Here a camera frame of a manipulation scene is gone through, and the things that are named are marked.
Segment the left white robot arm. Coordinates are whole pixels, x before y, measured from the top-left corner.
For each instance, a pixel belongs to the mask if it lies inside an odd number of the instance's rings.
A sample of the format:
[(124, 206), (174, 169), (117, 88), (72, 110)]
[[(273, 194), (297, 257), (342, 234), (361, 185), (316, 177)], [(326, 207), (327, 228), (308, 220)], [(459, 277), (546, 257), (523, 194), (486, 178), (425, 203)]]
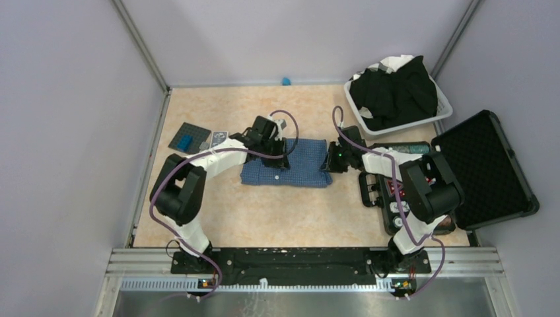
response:
[(252, 126), (231, 133), (218, 145), (194, 155), (170, 155), (166, 158), (149, 196), (149, 214), (153, 221), (170, 231), (187, 265), (196, 273), (211, 267), (211, 242), (199, 221), (206, 182), (220, 173), (255, 159), (273, 168), (288, 169), (288, 146), (283, 135), (284, 119), (272, 115), (257, 116)]

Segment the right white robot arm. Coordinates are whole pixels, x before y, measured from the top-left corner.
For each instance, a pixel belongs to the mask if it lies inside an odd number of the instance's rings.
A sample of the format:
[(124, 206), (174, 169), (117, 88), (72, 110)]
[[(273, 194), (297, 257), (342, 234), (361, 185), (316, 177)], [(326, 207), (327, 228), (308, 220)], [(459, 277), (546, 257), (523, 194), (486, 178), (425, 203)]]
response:
[(414, 155), (384, 147), (369, 149), (358, 127), (335, 129), (339, 137), (329, 145), (325, 171), (344, 173), (353, 168), (385, 176), (395, 189), (400, 184), (404, 188), (403, 195), (395, 193), (403, 226), (388, 243), (387, 262), (392, 270), (405, 272), (435, 228), (464, 203), (465, 193), (440, 152)]

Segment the small grey toy brick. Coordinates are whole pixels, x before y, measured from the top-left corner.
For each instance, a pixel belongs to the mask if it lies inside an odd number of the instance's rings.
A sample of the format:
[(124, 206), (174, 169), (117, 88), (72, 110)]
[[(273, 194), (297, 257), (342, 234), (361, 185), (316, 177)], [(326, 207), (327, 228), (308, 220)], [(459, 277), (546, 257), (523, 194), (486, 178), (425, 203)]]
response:
[(199, 151), (206, 151), (210, 148), (210, 144), (208, 144), (207, 142), (201, 142), (200, 146), (199, 146)]

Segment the dark grey building baseplate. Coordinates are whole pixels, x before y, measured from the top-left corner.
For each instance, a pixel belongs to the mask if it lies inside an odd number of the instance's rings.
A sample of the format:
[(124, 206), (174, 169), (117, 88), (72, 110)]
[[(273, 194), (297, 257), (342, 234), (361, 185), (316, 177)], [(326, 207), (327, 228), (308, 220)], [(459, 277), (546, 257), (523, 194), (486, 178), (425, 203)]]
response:
[(184, 122), (173, 136), (168, 147), (175, 151), (193, 155), (201, 150), (202, 143), (211, 135), (211, 130)]

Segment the blue toy brick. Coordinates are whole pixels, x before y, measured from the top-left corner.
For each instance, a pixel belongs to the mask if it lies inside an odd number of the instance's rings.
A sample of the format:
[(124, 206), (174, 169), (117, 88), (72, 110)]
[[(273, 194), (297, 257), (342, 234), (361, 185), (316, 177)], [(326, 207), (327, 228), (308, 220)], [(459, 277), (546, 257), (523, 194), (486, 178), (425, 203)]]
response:
[(192, 143), (191, 135), (183, 135), (177, 144), (177, 148), (181, 151), (187, 151)]

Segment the white garment in basket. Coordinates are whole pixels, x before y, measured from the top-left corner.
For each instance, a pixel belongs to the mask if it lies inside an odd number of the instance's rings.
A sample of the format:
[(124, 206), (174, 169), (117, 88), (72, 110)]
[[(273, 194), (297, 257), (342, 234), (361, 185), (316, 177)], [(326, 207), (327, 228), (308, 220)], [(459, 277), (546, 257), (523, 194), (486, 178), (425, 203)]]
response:
[(366, 70), (381, 71), (383, 73), (394, 73), (399, 68), (403, 67), (405, 64), (409, 63), (414, 58), (415, 58), (414, 55), (400, 55), (400, 56), (385, 57), (381, 61), (369, 65), (364, 71), (356, 72), (350, 78), (350, 81), (357, 80)]

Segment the black poker chip case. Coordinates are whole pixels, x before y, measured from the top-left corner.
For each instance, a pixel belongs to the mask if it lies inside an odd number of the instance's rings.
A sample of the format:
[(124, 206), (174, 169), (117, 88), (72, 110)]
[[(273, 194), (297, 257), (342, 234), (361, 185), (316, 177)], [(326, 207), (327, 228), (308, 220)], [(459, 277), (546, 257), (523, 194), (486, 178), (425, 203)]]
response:
[(533, 193), (496, 114), (482, 110), (431, 142), (375, 143), (375, 149), (420, 157), (440, 151), (466, 195), (466, 201), (435, 229), (475, 230), (535, 214)]

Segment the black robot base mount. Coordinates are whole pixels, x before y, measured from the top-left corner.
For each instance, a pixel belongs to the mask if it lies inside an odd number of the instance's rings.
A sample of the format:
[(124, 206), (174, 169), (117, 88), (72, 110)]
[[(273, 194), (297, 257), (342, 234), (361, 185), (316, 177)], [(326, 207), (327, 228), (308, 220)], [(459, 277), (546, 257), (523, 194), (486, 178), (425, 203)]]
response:
[(346, 286), (375, 284), (390, 274), (431, 273), (426, 251), (403, 259), (386, 248), (214, 248), (206, 258), (173, 254), (173, 274), (202, 274), (222, 286)]

